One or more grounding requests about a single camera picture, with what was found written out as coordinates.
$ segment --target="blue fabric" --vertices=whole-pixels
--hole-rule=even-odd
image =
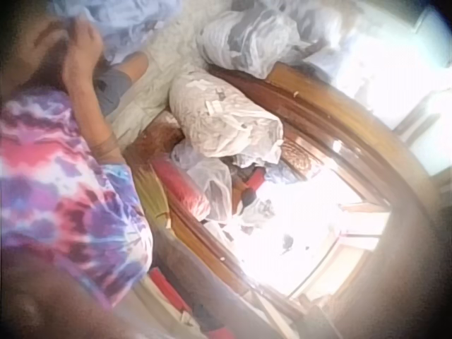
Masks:
[[[181,0],[50,0],[49,10],[64,18],[84,15],[104,38],[113,64],[136,52],[180,8]]]

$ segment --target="tie-dye shirt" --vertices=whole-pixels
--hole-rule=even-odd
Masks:
[[[126,165],[99,165],[66,94],[29,90],[0,116],[1,246],[23,247],[115,305],[149,269],[152,235]]]

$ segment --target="gray shorts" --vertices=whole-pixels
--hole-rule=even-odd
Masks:
[[[104,117],[119,106],[121,97],[131,86],[132,80],[129,76],[114,68],[95,77],[94,91]]]

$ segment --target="floor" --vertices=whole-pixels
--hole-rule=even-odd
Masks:
[[[231,0],[183,0],[179,15],[150,38],[143,49],[150,60],[148,71],[109,117],[122,149],[165,108],[177,74],[206,67],[196,48],[196,34],[230,6]]]

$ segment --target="wrist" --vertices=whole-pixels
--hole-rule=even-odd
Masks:
[[[94,90],[93,80],[89,77],[71,77],[63,79],[68,94]]]

